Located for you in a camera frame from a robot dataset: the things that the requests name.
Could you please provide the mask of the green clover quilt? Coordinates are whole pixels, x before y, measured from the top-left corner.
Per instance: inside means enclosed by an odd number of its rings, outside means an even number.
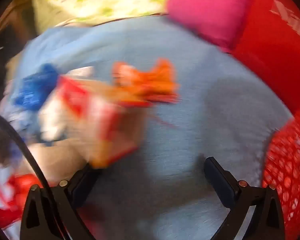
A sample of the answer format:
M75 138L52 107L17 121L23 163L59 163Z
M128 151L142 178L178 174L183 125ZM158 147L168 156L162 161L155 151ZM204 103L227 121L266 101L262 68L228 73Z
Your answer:
M38 33L67 23L101 23L166 12L166 0L31 0Z

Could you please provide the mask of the orange wrapper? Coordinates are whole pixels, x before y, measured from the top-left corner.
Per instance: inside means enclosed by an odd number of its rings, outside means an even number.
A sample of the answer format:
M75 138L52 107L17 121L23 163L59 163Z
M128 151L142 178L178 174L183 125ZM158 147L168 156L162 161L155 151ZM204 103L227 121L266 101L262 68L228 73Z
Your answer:
M179 100L174 65L158 59L147 72L125 62L115 62L112 70L115 86L150 102L177 103Z

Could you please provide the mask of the blue plastic bag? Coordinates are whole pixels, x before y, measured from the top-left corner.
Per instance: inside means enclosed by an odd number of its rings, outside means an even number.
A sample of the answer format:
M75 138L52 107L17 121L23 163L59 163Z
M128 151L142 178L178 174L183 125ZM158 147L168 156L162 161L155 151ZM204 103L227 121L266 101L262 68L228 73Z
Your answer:
M39 111L55 89L59 72L51 63L41 65L38 72L22 80L21 88L13 99L16 106L27 111Z

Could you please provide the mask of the red white medicine box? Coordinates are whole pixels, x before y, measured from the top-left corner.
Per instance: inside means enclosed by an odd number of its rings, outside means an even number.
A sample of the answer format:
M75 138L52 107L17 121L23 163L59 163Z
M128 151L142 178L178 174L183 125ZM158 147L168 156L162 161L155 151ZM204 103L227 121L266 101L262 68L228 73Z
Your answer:
M105 82L61 75L39 111L43 140L66 136L94 168L136 150L151 103Z

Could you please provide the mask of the pink pillow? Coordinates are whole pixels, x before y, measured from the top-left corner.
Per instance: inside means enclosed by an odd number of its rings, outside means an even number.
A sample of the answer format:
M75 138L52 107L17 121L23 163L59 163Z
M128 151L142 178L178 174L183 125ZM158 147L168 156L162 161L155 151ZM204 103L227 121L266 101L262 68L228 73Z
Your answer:
M201 38L230 52L250 0L167 0L169 17Z

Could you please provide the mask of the red plastic mesh basket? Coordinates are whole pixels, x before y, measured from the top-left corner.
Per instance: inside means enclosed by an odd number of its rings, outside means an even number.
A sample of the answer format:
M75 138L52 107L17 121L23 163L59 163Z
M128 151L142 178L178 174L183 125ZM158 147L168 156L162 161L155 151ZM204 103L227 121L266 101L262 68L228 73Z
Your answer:
M286 239L300 236L300 109L274 133L268 146L262 186L277 189L282 206Z

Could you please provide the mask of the red Nilrich paper bag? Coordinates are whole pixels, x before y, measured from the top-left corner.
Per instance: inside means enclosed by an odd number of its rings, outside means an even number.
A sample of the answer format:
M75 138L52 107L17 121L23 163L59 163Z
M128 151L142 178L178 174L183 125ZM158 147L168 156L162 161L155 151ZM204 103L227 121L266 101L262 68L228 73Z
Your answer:
M293 0L251 0L232 54L295 113L300 107L300 10Z

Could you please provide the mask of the long white medicine box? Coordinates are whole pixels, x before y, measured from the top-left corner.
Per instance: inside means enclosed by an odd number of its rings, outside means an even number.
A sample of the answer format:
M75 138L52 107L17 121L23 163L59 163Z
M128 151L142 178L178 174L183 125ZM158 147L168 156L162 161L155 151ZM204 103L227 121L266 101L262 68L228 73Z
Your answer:
M66 73L67 76L74 76L78 79L89 79L93 77L94 67L93 66L86 66L81 68L76 68L70 70Z

